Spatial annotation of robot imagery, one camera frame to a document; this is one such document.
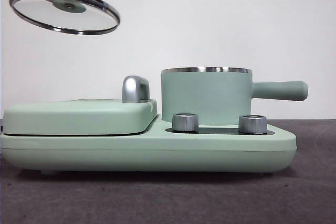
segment white wall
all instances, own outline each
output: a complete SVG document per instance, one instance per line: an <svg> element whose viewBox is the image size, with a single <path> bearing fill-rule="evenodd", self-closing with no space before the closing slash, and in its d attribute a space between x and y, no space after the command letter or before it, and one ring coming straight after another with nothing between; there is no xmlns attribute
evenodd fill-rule
<svg viewBox="0 0 336 224"><path fill-rule="evenodd" d="M303 80L304 102L253 101L271 119L336 118L336 0L104 0L122 24L101 36L38 28L1 2L2 113L25 102L119 98L125 76L146 77L161 106L160 72L251 68L254 81Z"/></svg>

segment appliance base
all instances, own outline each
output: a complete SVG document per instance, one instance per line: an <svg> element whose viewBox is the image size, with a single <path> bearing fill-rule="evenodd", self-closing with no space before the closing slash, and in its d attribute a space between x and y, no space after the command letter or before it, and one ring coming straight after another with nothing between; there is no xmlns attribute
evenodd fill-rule
<svg viewBox="0 0 336 224"><path fill-rule="evenodd" d="M172 133L166 131L170 127L158 117L135 135L2 134L0 140L9 163L48 174L63 170L269 173L289 166L296 152L295 135L272 125L268 125L272 135Z"/></svg>

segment green plastic housing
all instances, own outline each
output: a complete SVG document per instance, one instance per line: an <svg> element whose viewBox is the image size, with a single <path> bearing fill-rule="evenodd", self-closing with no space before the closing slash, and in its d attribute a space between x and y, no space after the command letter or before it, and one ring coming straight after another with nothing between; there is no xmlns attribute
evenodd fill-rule
<svg viewBox="0 0 336 224"><path fill-rule="evenodd" d="M154 119L141 134L117 136L19 136L2 134L11 164L42 171L276 172L296 152L294 134L268 126L273 135L167 132Z"/></svg>
<svg viewBox="0 0 336 224"><path fill-rule="evenodd" d="M11 106L3 121L5 134L119 135L144 131L156 115L155 100L83 99Z"/></svg>

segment gray carpet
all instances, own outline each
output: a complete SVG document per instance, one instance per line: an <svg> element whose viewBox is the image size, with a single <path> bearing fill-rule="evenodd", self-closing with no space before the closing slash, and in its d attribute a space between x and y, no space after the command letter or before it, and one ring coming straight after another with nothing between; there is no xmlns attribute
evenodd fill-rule
<svg viewBox="0 0 336 224"><path fill-rule="evenodd" d="M64 172L1 160L2 224L336 223L336 120L273 120L297 154L273 174Z"/></svg>

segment green saucepan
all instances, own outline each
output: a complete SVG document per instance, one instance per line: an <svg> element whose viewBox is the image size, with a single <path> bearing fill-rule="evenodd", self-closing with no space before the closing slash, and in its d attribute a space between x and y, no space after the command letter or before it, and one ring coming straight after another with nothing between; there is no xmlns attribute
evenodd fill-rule
<svg viewBox="0 0 336 224"><path fill-rule="evenodd" d="M230 67L165 69L162 119L174 113L198 114L200 125L236 125L251 113L252 98L303 101L308 86L302 81L252 82L252 71Z"/></svg>

